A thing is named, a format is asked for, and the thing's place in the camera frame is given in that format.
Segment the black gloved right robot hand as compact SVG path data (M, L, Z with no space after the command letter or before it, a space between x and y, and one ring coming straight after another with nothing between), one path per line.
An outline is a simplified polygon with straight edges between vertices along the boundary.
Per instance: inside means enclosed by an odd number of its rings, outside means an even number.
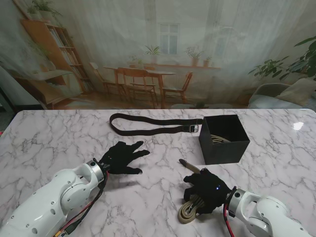
M198 214L212 213L226 202L232 192L223 180L206 168L186 176L183 181L192 184L192 187L185 189L184 200L189 201L191 195L198 195L204 202L203 207L197 208Z

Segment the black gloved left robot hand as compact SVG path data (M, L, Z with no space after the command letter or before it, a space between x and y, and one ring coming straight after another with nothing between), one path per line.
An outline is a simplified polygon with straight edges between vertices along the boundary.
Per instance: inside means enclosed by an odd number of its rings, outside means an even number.
M132 168L128 165L132 161L150 153L147 150L136 152L143 143L143 141L138 141L132 145L127 145L125 142L119 141L102 156L99 163L103 166L108 165L108 172L110 174L142 174L141 169Z

